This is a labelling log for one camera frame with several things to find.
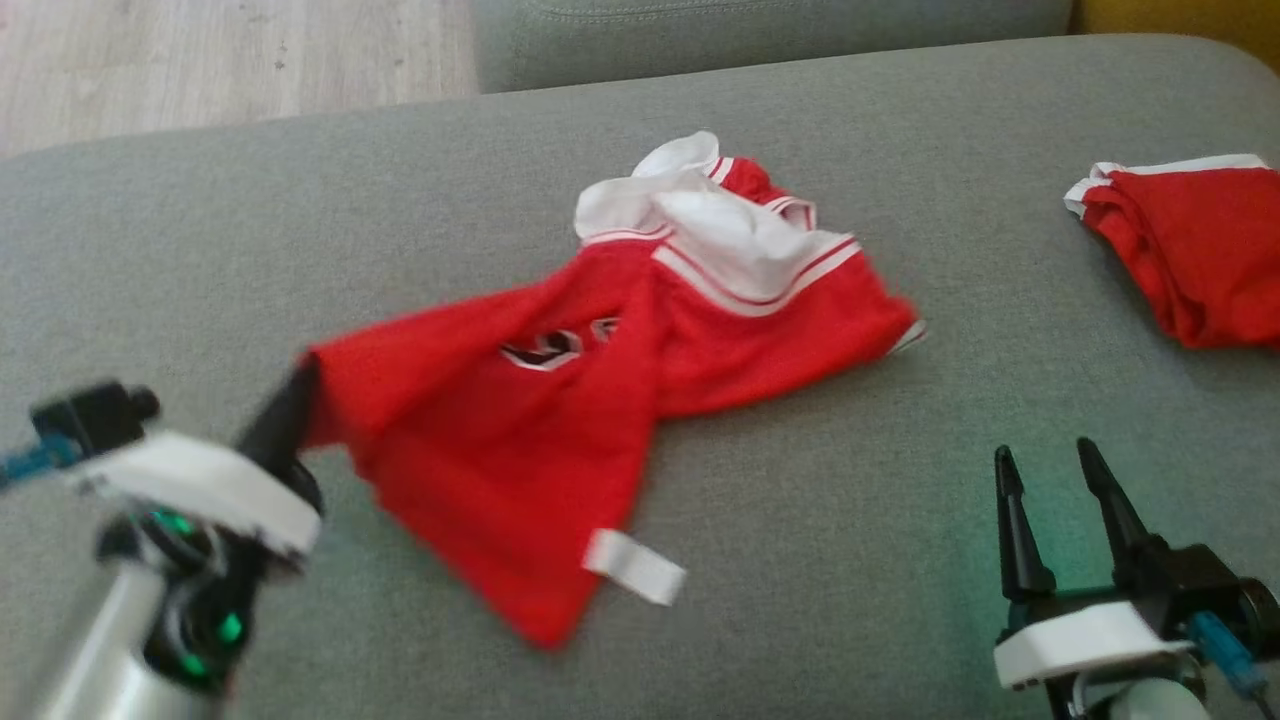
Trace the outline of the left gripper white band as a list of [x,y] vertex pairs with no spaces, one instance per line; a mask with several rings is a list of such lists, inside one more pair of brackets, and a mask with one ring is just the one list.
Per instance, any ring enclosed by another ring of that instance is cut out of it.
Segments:
[[193,515],[259,542],[278,557],[307,557],[319,511],[261,468],[287,470],[306,442],[320,372],[301,363],[238,439],[238,452],[159,432],[76,465],[76,483]]

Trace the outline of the red shorts white trim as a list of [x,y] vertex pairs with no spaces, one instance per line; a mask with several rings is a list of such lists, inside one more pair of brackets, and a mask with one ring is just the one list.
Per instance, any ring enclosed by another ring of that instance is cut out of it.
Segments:
[[1181,346],[1280,352],[1279,169],[1254,154],[1100,161],[1062,201]]

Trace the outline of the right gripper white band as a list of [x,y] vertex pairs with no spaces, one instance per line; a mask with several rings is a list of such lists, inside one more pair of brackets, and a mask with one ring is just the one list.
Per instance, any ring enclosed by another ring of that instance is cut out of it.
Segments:
[[[1076,439],[1089,492],[1100,505],[1114,561],[1112,577],[1135,577],[1152,534],[1140,520],[1093,439]],[[1162,593],[1116,589],[1056,592],[1023,502],[1025,487],[1012,451],[995,451],[995,487],[1006,624],[993,650],[995,674],[1006,691],[1074,676],[1119,683],[1142,675],[1188,682],[1197,676],[1192,643],[1167,626],[1172,601]]]

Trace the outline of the large grey sofa chaise cushion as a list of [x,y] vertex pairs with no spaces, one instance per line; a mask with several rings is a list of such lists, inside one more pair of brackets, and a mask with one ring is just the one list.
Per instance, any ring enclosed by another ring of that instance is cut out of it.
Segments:
[[1044,720],[1002,691],[992,456],[1062,588],[1110,579],[1075,441],[1148,527],[1280,592],[1280,354],[1181,348],[1062,205],[1097,161],[1253,152],[1280,77],[1181,36],[1034,38],[146,135],[0,161],[0,446],[102,377],[230,438],[306,343],[529,283],[572,210],[696,129],[858,236],[923,315],[869,369],[660,429],[634,529],[669,609],[605,585],[529,648],[374,502],[269,587],[234,720]]

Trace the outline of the wide yellow sofa backrest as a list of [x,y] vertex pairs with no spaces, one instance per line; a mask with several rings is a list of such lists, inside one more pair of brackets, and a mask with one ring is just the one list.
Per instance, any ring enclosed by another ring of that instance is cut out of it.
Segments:
[[1280,0],[1074,0],[1078,33],[1170,33],[1280,51]]

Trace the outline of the grey sofa backrest cushion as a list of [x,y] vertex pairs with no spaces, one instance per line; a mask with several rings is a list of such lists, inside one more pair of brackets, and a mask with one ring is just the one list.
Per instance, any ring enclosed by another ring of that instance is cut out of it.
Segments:
[[1073,0],[472,0],[484,94],[1065,35]]

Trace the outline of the red jersey white sleeves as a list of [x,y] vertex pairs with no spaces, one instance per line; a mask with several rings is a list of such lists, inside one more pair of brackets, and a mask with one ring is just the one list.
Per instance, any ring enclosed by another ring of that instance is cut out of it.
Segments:
[[919,340],[859,241],[699,131],[585,188],[549,277],[311,346],[307,446],[343,446],[383,506],[526,642],[561,647],[596,582],[668,603],[632,542],[657,427],[786,395]]

